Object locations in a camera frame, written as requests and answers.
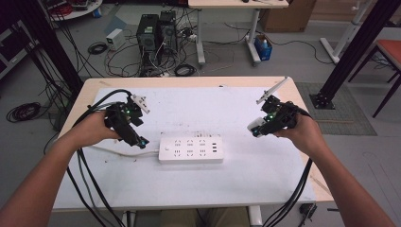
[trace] person's right arm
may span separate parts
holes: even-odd
[[[339,207],[345,226],[395,226],[327,146],[312,118],[298,114],[294,129],[280,130],[274,135],[290,139],[316,164]]]

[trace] black pole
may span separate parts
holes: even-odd
[[[333,107],[331,101],[336,92],[400,5],[401,0],[377,1],[327,82],[316,95],[310,95],[316,109],[331,109]]]
[[[56,33],[46,20],[44,10],[38,0],[14,0],[16,9],[21,15],[24,25],[38,40],[49,59],[53,62],[64,82],[67,84],[71,97],[76,99],[83,86],[74,65],[65,53]]]

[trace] floor mat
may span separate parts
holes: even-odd
[[[295,84],[309,113],[319,123],[323,134],[377,135],[346,86],[342,85],[333,98],[335,110],[318,110],[313,107],[309,94],[317,94],[323,84],[303,82]]]

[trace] chair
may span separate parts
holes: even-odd
[[[351,82],[351,80],[357,75],[357,73],[360,71],[360,69],[369,61],[369,59],[373,56],[373,54],[376,51],[379,51],[396,71],[395,74],[387,82],[392,81],[398,75],[401,74],[401,71],[400,71],[400,69],[401,69],[401,41],[377,40],[376,46],[374,47],[374,49],[368,54],[366,59],[363,60],[362,64],[359,66],[357,71],[355,71],[354,75],[348,80],[348,82]],[[386,105],[386,103],[389,101],[389,99],[392,97],[392,95],[398,89],[400,84],[401,84],[401,77],[398,77],[398,79],[395,81],[395,83],[392,86],[392,88],[390,89],[390,91],[386,94],[383,101],[380,103],[380,106],[375,111],[373,118],[375,118],[377,116],[377,114],[381,111],[381,109],[383,109],[384,105]]]

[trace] power outlet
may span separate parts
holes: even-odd
[[[222,163],[221,137],[164,137],[160,140],[162,164]]]

